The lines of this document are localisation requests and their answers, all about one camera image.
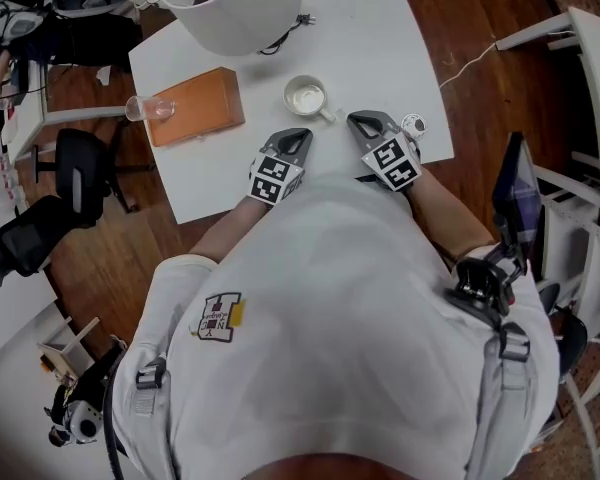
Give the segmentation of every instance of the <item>phone mount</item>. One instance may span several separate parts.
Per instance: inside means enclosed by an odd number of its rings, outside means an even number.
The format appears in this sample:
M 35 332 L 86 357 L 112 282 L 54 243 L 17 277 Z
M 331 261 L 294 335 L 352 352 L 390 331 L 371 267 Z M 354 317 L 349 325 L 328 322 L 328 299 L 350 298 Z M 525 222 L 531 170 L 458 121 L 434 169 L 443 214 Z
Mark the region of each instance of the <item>phone mount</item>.
M 533 164 L 520 132 L 511 134 L 492 196 L 500 243 L 484 258 L 458 262 L 458 284 L 444 298 L 454 306 L 500 329 L 515 302 L 512 284 L 526 275 L 542 202 Z

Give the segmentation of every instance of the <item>shirt logo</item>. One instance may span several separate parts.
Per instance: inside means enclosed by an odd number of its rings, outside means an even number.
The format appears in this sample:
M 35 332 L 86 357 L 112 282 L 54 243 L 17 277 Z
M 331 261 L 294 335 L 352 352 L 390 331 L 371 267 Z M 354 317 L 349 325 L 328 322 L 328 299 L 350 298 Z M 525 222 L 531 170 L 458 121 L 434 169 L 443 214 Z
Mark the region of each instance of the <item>shirt logo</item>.
M 233 331 L 242 324 L 244 303 L 241 293 L 221 293 L 206 299 L 198 329 L 191 334 L 203 341 L 231 343 Z

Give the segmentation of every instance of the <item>mug handle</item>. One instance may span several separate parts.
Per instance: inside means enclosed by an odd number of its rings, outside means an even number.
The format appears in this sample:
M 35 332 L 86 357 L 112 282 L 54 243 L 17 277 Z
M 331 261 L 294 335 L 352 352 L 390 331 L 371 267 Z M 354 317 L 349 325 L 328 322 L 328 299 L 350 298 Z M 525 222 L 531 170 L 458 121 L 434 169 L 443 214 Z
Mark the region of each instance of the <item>mug handle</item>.
M 324 117 L 330 123 L 336 122 L 336 116 L 334 116 L 331 112 L 329 112 L 326 108 L 320 109 L 320 115 Z

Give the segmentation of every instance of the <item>clear plastic cup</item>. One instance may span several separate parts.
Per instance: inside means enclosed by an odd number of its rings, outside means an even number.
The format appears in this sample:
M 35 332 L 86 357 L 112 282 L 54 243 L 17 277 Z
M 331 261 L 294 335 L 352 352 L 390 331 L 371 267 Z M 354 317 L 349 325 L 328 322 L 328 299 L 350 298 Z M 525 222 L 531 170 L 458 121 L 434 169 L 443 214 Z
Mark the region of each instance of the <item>clear plastic cup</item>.
M 127 101 L 125 115 L 129 121 L 144 121 L 145 119 L 168 119 L 175 111 L 175 101 L 156 97 L 131 96 Z

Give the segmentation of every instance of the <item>cup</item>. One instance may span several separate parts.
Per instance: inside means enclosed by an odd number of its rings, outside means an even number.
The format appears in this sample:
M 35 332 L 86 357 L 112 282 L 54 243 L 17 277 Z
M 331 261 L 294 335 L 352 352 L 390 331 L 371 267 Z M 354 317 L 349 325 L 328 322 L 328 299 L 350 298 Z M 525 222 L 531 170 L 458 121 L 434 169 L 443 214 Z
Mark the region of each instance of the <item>cup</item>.
M 156 97 L 131 96 L 125 107 L 125 115 L 129 121 L 145 119 L 168 119 L 176 111 L 174 101 Z
M 327 90 L 323 83 L 308 75 L 292 79 L 284 89 L 284 104 L 294 114 L 313 117 L 320 114 L 330 123 L 336 117 L 326 109 Z

